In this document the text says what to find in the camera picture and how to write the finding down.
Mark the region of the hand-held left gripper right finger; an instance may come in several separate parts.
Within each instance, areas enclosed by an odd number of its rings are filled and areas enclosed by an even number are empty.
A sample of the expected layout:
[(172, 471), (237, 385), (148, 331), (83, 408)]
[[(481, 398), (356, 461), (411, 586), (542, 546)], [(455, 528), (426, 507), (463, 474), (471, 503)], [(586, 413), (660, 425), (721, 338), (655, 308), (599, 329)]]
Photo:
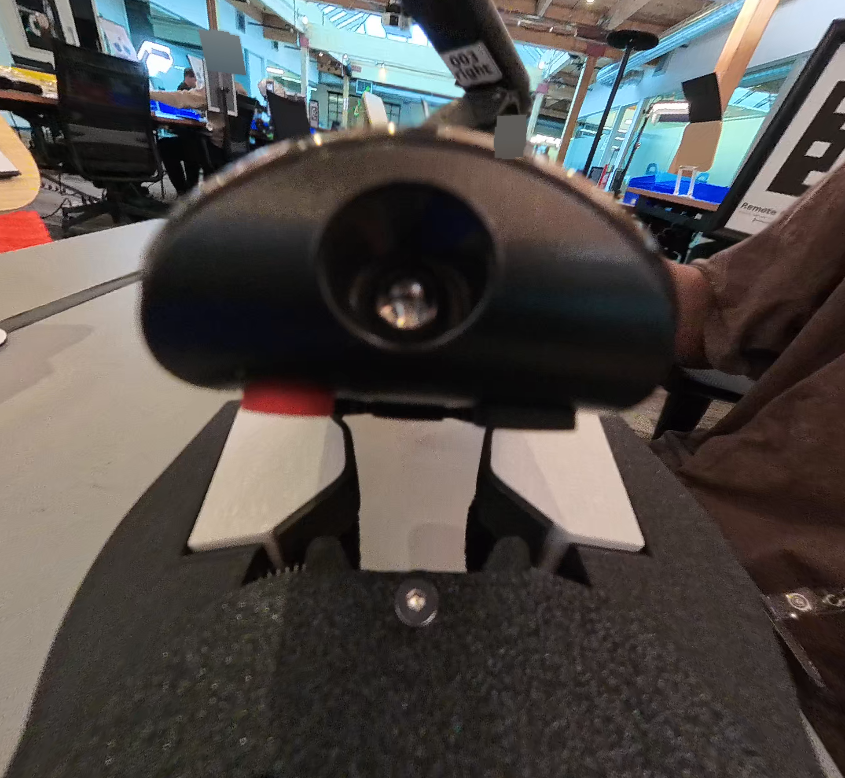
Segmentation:
[(597, 413), (577, 414), (571, 431), (486, 431), (467, 513), (467, 569), (479, 570), (510, 537), (547, 570), (581, 570), (581, 548), (646, 550)]

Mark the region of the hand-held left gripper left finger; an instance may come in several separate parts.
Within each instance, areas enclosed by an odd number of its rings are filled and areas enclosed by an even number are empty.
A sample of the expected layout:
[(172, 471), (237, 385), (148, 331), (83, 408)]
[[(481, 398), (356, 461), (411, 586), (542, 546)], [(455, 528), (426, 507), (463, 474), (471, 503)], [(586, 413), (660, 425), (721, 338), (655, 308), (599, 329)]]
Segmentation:
[(296, 568), (314, 540), (331, 537), (356, 568), (360, 508), (352, 434), (339, 419), (241, 409), (187, 548), (257, 545), (273, 568)]

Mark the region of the person's right forearm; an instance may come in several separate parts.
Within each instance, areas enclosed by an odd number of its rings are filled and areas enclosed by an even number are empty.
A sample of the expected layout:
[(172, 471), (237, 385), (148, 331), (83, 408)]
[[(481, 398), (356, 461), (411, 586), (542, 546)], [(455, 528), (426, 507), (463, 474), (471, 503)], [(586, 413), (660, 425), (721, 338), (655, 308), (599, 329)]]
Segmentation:
[(713, 290), (702, 269), (665, 260), (675, 299), (674, 360), (682, 367), (709, 369), (705, 326), (713, 313)]

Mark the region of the grey desk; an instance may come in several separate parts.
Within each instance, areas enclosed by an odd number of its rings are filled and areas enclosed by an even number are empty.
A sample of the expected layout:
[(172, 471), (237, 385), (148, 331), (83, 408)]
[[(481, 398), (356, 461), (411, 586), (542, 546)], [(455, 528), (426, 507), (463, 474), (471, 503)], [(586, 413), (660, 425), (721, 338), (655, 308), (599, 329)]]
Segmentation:
[(231, 398), (177, 381), (137, 318), (161, 220), (2, 254), (1, 765), (100, 549)]

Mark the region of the person in brown shirt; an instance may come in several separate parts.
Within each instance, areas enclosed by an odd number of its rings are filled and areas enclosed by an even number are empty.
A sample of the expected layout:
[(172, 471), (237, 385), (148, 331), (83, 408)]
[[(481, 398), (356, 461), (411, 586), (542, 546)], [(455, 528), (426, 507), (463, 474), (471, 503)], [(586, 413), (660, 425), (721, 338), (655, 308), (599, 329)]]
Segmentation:
[(709, 430), (667, 431), (651, 447), (768, 604), (801, 709), (842, 773), (843, 166), (760, 233), (686, 265), (715, 302), (702, 370), (751, 387)]

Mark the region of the black office chair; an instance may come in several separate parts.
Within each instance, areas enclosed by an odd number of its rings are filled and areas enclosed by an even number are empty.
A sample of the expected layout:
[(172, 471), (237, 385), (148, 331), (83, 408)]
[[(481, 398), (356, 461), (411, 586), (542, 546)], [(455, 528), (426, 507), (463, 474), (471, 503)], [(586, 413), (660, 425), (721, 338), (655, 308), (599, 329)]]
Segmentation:
[(101, 215), (116, 224), (164, 216), (167, 204), (145, 188), (163, 168), (141, 64), (69, 44), (53, 54), (62, 169), (101, 190), (97, 202), (63, 211), (63, 235)]

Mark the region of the red mat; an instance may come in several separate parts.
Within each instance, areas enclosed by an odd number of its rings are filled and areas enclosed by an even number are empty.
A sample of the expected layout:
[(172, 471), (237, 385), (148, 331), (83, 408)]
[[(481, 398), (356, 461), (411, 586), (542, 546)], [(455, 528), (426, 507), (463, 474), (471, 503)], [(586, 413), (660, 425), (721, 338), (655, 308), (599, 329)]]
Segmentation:
[(48, 226), (36, 211), (18, 210), (3, 213), (0, 217), (0, 227), (2, 254), (53, 242)]

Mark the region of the blue storage bins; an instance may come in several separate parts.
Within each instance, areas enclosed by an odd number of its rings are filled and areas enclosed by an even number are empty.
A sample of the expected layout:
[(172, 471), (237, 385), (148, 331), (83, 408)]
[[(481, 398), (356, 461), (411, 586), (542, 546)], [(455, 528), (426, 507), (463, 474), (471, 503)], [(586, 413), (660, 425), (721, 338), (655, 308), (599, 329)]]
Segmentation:
[(688, 195), (704, 202), (720, 204), (729, 191), (728, 186), (711, 184), (708, 171), (696, 175), (692, 191), (690, 191), (691, 179), (688, 175), (681, 178), (676, 190), (677, 182), (677, 174), (658, 171), (657, 164), (651, 162), (647, 165), (645, 174), (629, 178), (622, 201), (627, 205), (634, 205), (640, 193), (648, 191), (663, 195)]

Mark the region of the white sign with black marker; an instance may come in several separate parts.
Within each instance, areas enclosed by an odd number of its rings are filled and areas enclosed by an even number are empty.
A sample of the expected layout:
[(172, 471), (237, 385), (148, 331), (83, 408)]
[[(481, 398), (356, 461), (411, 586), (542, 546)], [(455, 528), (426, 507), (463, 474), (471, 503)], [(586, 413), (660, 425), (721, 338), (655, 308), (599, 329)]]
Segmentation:
[(843, 159), (844, 20), (837, 19), (778, 98), (716, 212), (716, 229), (758, 234)]

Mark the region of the tan cardboard panel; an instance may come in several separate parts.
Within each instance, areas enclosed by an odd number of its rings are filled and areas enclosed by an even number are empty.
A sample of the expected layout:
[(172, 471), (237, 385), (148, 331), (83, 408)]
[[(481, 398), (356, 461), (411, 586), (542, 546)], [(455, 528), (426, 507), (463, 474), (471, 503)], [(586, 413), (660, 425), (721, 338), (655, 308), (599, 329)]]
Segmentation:
[(669, 168), (671, 173), (686, 169), (706, 172), (713, 166), (723, 130), (724, 107), (716, 73), (682, 83), (688, 104), (689, 123)]

